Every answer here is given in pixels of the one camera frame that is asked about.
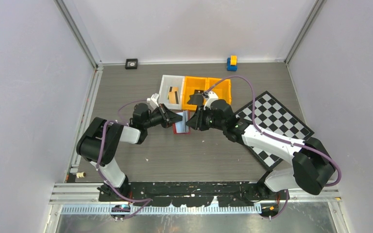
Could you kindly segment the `red card holder wallet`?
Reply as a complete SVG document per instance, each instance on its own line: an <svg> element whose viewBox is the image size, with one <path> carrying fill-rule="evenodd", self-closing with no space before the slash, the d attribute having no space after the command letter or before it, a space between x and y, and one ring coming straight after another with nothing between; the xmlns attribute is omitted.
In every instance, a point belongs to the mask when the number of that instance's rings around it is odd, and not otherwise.
<svg viewBox="0 0 373 233"><path fill-rule="evenodd" d="M174 134L190 134L190 127L186 125L186 122L190 119L189 110L178 111L176 112L182 117L182 121L176 122L173 124L173 133Z"/></svg>

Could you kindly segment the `dark grey credit card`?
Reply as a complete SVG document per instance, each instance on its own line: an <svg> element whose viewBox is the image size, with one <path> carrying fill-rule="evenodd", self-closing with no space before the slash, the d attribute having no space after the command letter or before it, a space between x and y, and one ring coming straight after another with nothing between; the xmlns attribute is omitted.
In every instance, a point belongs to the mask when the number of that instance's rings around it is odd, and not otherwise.
<svg viewBox="0 0 373 233"><path fill-rule="evenodd" d="M204 102L203 90L194 90L192 95L189 95L187 104L201 106Z"/></svg>

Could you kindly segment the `orange gold credit card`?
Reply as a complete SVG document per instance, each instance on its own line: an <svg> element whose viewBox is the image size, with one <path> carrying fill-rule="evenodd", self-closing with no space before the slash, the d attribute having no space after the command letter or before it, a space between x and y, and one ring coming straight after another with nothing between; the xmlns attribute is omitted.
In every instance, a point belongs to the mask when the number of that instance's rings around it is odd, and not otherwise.
<svg viewBox="0 0 373 233"><path fill-rule="evenodd" d="M172 93L172 92L179 92L179 87L177 86L170 86L169 87L169 93Z"/></svg>

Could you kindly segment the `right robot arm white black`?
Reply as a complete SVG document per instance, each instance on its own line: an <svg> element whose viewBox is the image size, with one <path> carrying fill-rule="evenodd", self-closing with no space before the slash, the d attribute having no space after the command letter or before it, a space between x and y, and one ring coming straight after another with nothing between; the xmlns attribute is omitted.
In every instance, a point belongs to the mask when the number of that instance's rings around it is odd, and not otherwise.
<svg viewBox="0 0 373 233"><path fill-rule="evenodd" d="M255 184L256 192L264 199L292 188L318 195L324 187L341 181L340 167L320 140L294 139L268 131L254 121L237 117L225 100L198 106L186 125L199 131L218 129L231 142L258 148L290 164L290 168L266 172Z"/></svg>

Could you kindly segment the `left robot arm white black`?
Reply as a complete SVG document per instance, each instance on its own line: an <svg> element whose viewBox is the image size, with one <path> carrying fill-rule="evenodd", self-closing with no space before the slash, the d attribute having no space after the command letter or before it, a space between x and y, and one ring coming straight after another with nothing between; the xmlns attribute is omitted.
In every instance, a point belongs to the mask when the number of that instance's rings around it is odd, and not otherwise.
<svg viewBox="0 0 373 233"><path fill-rule="evenodd" d="M96 117L92 120L76 145L76 152L90 162L103 179L101 191L111 193L118 201L129 197L130 185L127 175L115 160L119 143L142 144L148 129L155 126L169 128L182 121L181 115L164 104L151 110L145 103L134 106L128 125Z"/></svg>

